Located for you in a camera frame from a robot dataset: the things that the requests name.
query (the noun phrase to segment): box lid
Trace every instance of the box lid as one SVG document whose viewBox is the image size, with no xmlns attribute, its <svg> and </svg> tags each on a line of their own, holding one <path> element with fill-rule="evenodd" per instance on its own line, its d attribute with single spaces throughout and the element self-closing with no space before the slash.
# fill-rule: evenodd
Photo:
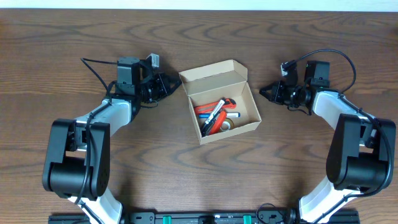
<svg viewBox="0 0 398 224">
<path fill-rule="evenodd" d="M 248 69 L 235 60 L 226 60 L 180 72 L 188 96 L 248 80 Z"/>
</svg>

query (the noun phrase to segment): open box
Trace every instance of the open box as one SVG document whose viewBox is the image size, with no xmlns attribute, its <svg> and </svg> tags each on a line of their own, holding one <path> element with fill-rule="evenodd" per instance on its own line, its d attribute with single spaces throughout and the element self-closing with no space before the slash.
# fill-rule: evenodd
<svg viewBox="0 0 398 224">
<path fill-rule="evenodd" d="M 188 96 L 189 110 L 200 144 L 253 131 L 261 123 L 248 85 L 248 69 L 237 61 L 227 60 L 186 70 L 180 72 L 180 78 Z M 233 129 L 202 137 L 200 127 L 206 119 L 198 118 L 194 107 L 220 101 L 222 98 L 232 98 L 236 102 L 236 108 L 225 109 L 226 112 L 240 112 L 241 116 L 230 118 L 234 123 Z"/>
</svg>

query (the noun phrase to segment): roll of tape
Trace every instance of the roll of tape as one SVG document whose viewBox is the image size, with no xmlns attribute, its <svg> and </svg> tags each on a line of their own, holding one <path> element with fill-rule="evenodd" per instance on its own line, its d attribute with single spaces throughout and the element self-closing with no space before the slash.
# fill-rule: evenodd
<svg viewBox="0 0 398 224">
<path fill-rule="evenodd" d="M 221 127 L 220 127 L 220 131 L 225 132 L 225 131 L 229 131 L 231 129 L 234 129 L 234 123 L 232 122 L 231 119 L 226 118 L 225 121 L 223 122 L 223 125 L 221 125 Z"/>
</svg>

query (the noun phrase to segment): brown table top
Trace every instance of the brown table top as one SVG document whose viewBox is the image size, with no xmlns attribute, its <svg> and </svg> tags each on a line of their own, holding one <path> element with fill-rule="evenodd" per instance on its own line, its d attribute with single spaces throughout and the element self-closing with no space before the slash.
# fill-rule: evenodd
<svg viewBox="0 0 398 224">
<path fill-rule="evenodd" d="M 348 99 L 397 123 L 397 21 L 398 14 L 357 12 L 0 10 L 0 223 L 45 223 L 51 214 L 80 212 L 41 183 L 52 122 L 81 116 L 104 96 L 79 58 L 115 61 L 151 52 L 168 74 L 241 62 L 262 123 L 199 146 L 180 87 L 112 137 L 109 188 L 116 198 L 160 212 L 295 205 L 325 176 L 333 130 L 318 116 L 268 102 L 259 89 L 280 79 L 281 62 L 334 48 L 358 71 Z M 331 62 L 331 87 L 349 85 L 352 71 L 343 57 L 309 59 Z M 116 78 L 115 67 L 93 67 L 107 83 Z M 398 222 L 396 180 L 348 207 L 363 223 Z"/>
</svg>

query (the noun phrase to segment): blue pen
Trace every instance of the blue pen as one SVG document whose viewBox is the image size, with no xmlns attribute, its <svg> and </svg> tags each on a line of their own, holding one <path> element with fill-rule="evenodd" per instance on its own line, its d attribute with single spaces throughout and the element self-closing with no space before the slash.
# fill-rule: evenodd
<svg viewBox="0 0 398 224">
<path fill-rule="evenodd" d="M 204 113 L 204 114 L 198 114 L 199 118 L 208 118 L 210 116 L 209 113 Z M 227 113 L 226 117 L 227 118 L 238 118 L 241 116 L 241 113 L 239 112 L 233 112 L 233 113 Z"/>
</svg>

